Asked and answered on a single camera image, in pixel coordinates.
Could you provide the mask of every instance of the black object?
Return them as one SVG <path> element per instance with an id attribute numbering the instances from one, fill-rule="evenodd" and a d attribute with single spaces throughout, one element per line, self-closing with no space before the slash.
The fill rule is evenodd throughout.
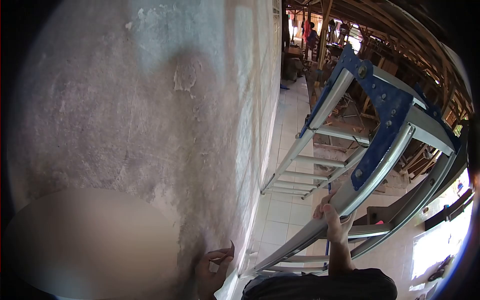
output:
<path id="1" fill-rule="evenodd" d="M 451 256 L 451 255 L 447 256 L 447 258 L 445 258 L 445 260 L 438 267 L 438 269 L 435 271 L 435 273 L 433 273 L 432 275 L 430 275 L 430 277 L 428 277 L 428 281 L 432 282 L 436 279 L 441 278 L 444 275 L 445 267 L 450 263 L 452 258 L 453 258 L 453 256 Z"/>
<path id="2" fill-rule="evenodd" d="M 461 197 L 450 206 L 445 205 L 444 208 L 425 221 L 425 231 L 432 229 L 438 224 L 444 221 L 452 221 L 464 212 L 467 207 L 473 201 L 472 190 L 468 189 Z"/>

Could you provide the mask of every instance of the red cloth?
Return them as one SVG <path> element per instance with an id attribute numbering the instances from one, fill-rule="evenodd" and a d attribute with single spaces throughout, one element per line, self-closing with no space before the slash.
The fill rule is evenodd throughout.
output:
<path id="1" fill-rule="evenodd" d="M 310 22 L 308 21 L 304 22 L 302 38 L 305 43 L 307 42 L 307 38 L 310 35 L 311 31 L 312 31 L 312 27 L 310 26 Z"/>

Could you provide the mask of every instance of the wooden roof beam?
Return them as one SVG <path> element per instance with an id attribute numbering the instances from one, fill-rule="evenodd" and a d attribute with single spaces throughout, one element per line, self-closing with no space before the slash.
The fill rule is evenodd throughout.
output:
<path id="1" fill-rule="evenodd" d="M 354 0 L 342 0 L 345 3 L 348 3 L 357 9 L 360 9 L 367 13 L 370 16 L 376 17 L 380 22 L 382 22 L 386 28 L 391 28 L 396 34 L 400 35 L 405 41 L 407 41 L 409 44 L 411 44 L 416 51 L 420 53 L 425 53 L 427 57 L 432 57 L 432 54 L 430 51 L 427 49 L 423 48 L 423 43 L 421 43 L 414 35 L 412 35 L 410 32 L 407 34 L 406 32 L 403 31 L 399 25 L 396 25 L 393 23 L 393 21 L 388 20 L 387 18 L 383 17 L 380 13 L 373 11 L 366 5 L 360 4 Z"/>

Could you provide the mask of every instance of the ladder rung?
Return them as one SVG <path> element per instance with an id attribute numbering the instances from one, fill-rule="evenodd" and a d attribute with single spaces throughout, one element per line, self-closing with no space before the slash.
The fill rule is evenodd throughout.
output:
<path id="1" fill-rule="evenodd" d="M 344 168 L 345 165 L 347 164 L 346 162 L 343 162 L 343 161 L 316 158 L 316 157 L 303 156 L 303 155 L 298 155 L 294 160 L 317 164 L 317 165 L 323 165 L 323 166 L 337 167 L 337 168 Z"/>
<path id="2" fill-rule="evenodd" d="M 351 140 L 351 141 L 355 141 L 355 139 L 357 139 L 359 143 L 370 144 L 368 135 L 364 133 L 354 132 L 353 130 L 338 128 L 338 127 L 333 127 L 328 125 L 322 125 L 320 126 L 319 129 L 317 129 L 317 133 L 335 136 L 335 137 L 339 137 L 339 138 Z"/>
<path id="3" fill-rule="evenodd" d="M 371 224 L 371 225 L 355 225 L 348 232 L 349 239 L 374 237 L 377 235 L 387 234 L 394 228 L 393 224 Z M 319 239 L 326 239 L 326 236 L 320 236 Z"/>
<path id="4" fill-rule="evenodd" d="M 325 177 L 325 176 L 309 174 L 309 173 L 292 172 L 292 171 L 285 171 L 285 172 L 283 172 L 282 175 L 294 176 L 294 177 L 313 178 L 313 179 L 318 179 L 318 180 L 328 180 L 328 178 Z"/>
<path id="5" fill-rule="evenodd" d="M 316 262 L 328 262 L 330 260 L 329 255 L 293 255 L 284 260 L 288 263 L 316 263 Z"/>
<path id="6" fill-rule="evenodd" d="M 275 181 L 274 184 L 287 184 L 287 185 L 297 185 L 297 186 L 302 186 L 306 188 L 311 188 L 314 189 L 317 186 L 315 184 L 309 184 L 309 183 L 301 183 L 301 182 L 292 182 L 292 181 L 285 181 L 285 180 L 277 180 Z"/>
<path id="7" fill-rule="evenodd" d="M 313 267 L 313 268 L 302 268 L 302 267 L 277 267 L 271 266 L 269 268 L 265 268 L 265 270 L 270 271 L 280 271 L 280 272 L 293 272 L 293 273 L 313 273 L 313 272 L 323 272 L 327 269 L 326 266 L 322 267 Z"/>
<path id="8" fill-rule="evenodd" d="M 281 188 L 279 186 L 273 186 L 271 188 L 268 188 L 267 190 L 272 190 L 272 191 L 279 191 L 279 192 L 299 192 L 301 193 L 302 195 L 310 192 L 310 190 L 306 191 L 306 190 L 298 190 L 298 189 L 289 189 L 289 188 Z"/>
<path id="9" fill-rule="evenodd" d="M 273 193 L 273 194 L 281 194 L 281 195 L 288 195 L 288 196 L 303 197 L 302 194 L 292 194 L 292 193 L 290 193 L 290 192 L 278 192 L 278 191 L 272 191 L 271 189 L 265 190 L 265 193 Z"/>

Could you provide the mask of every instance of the concrete wall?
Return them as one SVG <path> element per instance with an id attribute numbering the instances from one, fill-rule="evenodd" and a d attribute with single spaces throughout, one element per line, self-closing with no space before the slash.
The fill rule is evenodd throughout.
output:
<path id="1" fill-rule="evenodd" d="M 230 239 L 238 265 L 278 99 L 275 24 L 271 1 L 64 1 L 16 87 L 16 210 L 91 187 L 171 217 L 177 269 L 141 299 L 192 298 L 197 259 Z"/>

